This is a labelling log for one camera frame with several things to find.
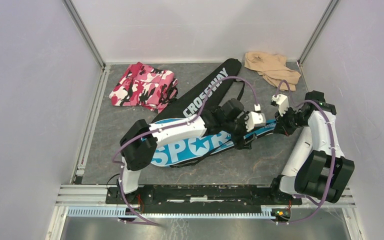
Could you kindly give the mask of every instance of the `marbled gray surface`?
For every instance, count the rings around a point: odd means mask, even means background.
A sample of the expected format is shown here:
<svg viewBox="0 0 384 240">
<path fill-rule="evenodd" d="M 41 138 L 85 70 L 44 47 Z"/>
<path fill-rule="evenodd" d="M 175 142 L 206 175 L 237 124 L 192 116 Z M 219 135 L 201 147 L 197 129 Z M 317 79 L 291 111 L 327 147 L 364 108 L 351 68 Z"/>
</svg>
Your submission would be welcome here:
<svg viewBox="0 0 384 240">
<path fill-rule="evenodd" d="M 189 91 L 203 80 L 220 63 L 173 63 L 152 64 L 158 69 L 167 69 L 179 79 L 179 95 Z M 296 62 L 288 62 L 287 67 L 299 71 Z M 96 123 L 92 144 L 83 176 L 83 184 L 105 184 L 107 180 L 120 171 L 120 166 L 111 162 L 111 157 L 120 147 L 119 141 L 132 124 L 145 119 L 147 122 L 156 113 L 143 107 L 113 106 L 109 94 L 120 80 L 128 65 L 112 65 L 99 117 Z M 261 110 L 267 119 L 273 119 L 276 107 L 270 105 L 271 96 L 276 88 L 269 85 L 255 71 L 242 67 L 240 77 L 249 80 L 255 88 Z M 236 98 L 242 84 L 233 83 L 222 103 Z M 304 99 L 306 85 L 301 77 L 292 93 L 295 102 Z M 254 98 L 251 90 L 245 87 L 241 102 L 245 108 L 252 110 Z M 300 135 L 297 130 L 287 137 L 279 134 L 267 135 L 255 140 L 251 150 L 230 149 L 210 156 L 195 166 L 182 168 L 158 167 L 149 165 L 142 170 L 140 184 L 270 184 L 272 179 L 282 172 L 289 155 Z"/>
</svg>

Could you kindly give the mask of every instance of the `white wall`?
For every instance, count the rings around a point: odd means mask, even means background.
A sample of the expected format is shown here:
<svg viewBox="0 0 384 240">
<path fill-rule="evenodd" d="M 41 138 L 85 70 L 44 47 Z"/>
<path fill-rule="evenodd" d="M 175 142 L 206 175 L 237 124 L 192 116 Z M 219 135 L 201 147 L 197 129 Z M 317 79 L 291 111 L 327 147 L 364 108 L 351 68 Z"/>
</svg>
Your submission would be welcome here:
<svg viewBox="0 0 384 240">
<path fill-rule="evenodd" d="M 368 240 L 384 239 L 384 2 L 339 2 L 306 62 L 311 90 L 336 105 L 342 150 Z"/>
<path fill-rule="evenodd" d="M 297 59 L 329 0 L 73 0 L 106 62 Z"/>
<path fill-rule="evenodd" d="M 61 0 L 0 0 L 0 240 L 44 239 L 99 71 Z"/>
</svg>

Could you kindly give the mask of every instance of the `brown towel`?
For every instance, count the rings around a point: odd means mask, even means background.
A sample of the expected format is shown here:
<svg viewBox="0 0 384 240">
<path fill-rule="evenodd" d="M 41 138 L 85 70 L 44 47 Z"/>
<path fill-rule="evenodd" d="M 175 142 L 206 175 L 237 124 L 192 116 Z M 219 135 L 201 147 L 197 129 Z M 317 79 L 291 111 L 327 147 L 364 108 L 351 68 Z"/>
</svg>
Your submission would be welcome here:
<svg viewBox="0 0 384 240">
<path fill-rule="evenodd" d="M 297 71 L 287 68 L 287 58 L 282 55 L 271 55 L 260 51 L 245 53 L 245 68 L 257 71 L 270 85 L 278 87 L 281 80 L 289 83 L 290 90 L 295 91 L 295 85 L 301 77 Z M 280 90 L 287 90 L 286 84 L 280 86 Z"/>
</svg>

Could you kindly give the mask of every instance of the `folded clothing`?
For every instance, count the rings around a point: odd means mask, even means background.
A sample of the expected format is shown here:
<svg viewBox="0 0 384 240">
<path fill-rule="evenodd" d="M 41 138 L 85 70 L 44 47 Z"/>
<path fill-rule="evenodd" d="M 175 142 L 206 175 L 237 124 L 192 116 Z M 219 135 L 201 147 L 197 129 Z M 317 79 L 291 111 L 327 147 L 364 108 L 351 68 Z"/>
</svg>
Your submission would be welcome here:
<svg viewBox="0 0 384 240">
<path fill-rule="evenodd" d="M 282 80 L 289 83 L 290 90 L 295 91 L 295 85 L 301 77 L 297 71 L 286 67 L 287 58 L 282 55 L 271 55 L 260 51 L 245 53 L 245 68 L 257 71 L 270 85 L 278 87 Z M 280 90 L 288 90 L 286 84 Z"/>
<path fill-rule="evenodd" d="M 109 98 L 114 106 L 143 106 L 160 113 L 176 99 L 177 84 L 172 71 L 138 62 L 127 68 Z"/>
</svg>

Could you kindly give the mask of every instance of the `red and white camouflage garment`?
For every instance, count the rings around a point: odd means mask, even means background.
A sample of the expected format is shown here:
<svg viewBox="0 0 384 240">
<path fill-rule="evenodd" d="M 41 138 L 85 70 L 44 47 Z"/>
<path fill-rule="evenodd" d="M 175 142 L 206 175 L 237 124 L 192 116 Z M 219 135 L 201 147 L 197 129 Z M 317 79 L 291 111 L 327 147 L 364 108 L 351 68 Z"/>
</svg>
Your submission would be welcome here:
<svg viewBox="0 0 384 240">
<path fill-rule="evenodd" d="M 114 106 L 143 106 L 160 113 L 176 98 L 178 80 L 169 70 L 132 64 L 109 94 Z"/>
</svg>

